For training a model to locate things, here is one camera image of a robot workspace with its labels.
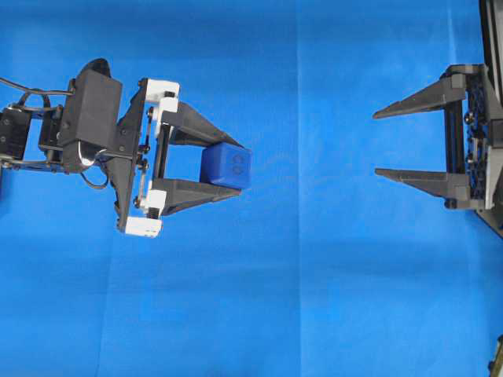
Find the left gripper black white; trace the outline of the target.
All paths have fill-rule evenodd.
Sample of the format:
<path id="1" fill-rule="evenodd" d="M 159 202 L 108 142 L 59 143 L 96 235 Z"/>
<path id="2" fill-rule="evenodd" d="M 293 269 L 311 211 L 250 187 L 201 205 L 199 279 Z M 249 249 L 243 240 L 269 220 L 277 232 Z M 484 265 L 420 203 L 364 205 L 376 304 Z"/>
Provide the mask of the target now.
<path id="1" fill-rule="evenodd" d="M 160 132 L 161 121 L 163 125 L 174 127 L 171 145 L 208 147 L 219 143 L 240 144 L 190 105 L 178 102 L 179 83 L 141 79 L 138 86 L 126 114 L 117 125 L 112 142 L 112 187 L 116 194 L 114 207 L 120 232 L 156 237 L 162 229 L 160 216 L 241 194 L 240 189 L 170 178 L 154 178 L 152 188 L 144 189 L 149 168 L 144 155 L 149 151 L 149 135 Z M 143 211 L 141 217 L 130 215 L 137 170 L 141 171 L 140 192 L 136 201 Z"/>

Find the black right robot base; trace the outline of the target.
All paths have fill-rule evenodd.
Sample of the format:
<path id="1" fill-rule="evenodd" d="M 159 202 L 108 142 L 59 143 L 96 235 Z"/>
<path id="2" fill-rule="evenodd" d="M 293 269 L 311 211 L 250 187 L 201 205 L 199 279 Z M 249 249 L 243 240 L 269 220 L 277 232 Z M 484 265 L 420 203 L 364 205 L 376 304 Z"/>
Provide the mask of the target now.
<path id="1" fill-rule="evenodd" d="M 487 163 L 485 209 L 479 216 L 502 235 L 502 2 L 479 3 L 483 32 Z"/>

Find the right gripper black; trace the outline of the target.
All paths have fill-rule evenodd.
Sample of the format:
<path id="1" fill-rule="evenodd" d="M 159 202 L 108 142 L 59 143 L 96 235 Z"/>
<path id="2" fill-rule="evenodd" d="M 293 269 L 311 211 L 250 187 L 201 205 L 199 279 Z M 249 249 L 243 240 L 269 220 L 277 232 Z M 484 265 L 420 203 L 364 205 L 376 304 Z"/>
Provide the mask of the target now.
<path id="1" fill-rule="evenodd" d="M 443 198 L 446 208 L 493 210 L 502 196 L 501 76 L 485 64 L 451 65 L 443 76 L 373 118 L 444 108 L 448 173 L 381 168 L 375 173 Z"/>

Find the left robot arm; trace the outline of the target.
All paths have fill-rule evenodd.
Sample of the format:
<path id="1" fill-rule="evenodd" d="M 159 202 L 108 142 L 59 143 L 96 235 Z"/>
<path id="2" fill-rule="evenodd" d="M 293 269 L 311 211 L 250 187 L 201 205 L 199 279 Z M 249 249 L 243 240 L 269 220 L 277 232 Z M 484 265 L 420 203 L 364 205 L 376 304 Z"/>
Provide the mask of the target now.
<path id="1" fill-rule="evenodd" d="M 124 116 L 122 86 L 95 71 L 70 82 L 66 102 L 26 98 L 1 113 L 1 167 L 84 174 L 98 167 L 116 192 L 120 232 L 155 237 L 165 216 L 238 196 L 250 184 L 251 153 L 178 98 L 176 82 L 142 79 Z M 172 145 L 202 148 L 197 181 L 167 178 Z"/>

